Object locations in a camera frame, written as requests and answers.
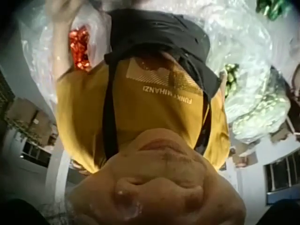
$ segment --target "mouth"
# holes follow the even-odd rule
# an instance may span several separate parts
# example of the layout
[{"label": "mouth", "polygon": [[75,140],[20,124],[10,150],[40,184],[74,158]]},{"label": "mouth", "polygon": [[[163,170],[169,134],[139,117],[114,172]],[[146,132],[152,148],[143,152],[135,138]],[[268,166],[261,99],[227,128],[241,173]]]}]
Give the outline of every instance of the mouth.
[{"label": "mouth", "polygon": [[141,147],[139,151],[165,150],[165,149],[172,150],[182,155],[187,155],[186,151],[184,151],[184,149],[178,143],[168,139],[153,140],[152,142]]}]

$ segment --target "t-shirt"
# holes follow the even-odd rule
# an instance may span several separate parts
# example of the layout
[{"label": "t-shirt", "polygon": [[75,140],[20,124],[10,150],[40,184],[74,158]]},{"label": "t-shirt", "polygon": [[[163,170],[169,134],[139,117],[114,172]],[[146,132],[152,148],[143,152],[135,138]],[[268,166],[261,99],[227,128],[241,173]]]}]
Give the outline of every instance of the t-shirt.
[{"label": "t-shirt", "polygon": [[[102,115],[108,65],[72,71],[57,81],[57,125],[65,150],[91,173],[106,162]],[[113,84],[119,146],[145,130],[165,128],[191,147],[204,124],[203,92],[168,54],[121,60]],[[229,135],[221,91],[211,101],[211,134],[204,157],[219,169],[229,154]]]}]

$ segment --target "window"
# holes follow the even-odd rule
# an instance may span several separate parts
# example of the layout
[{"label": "window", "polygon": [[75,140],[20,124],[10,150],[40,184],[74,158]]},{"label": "window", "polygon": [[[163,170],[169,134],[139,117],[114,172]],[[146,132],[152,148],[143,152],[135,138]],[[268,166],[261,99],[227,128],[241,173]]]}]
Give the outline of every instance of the window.
[{"label": "window", "polygon": [[281,199],[300,200],[300,150],[265,166],[267,204]]},{"label": "window", "polygon": [[48,167],[51,154],[26,142],[20,157],[43,167]]}]

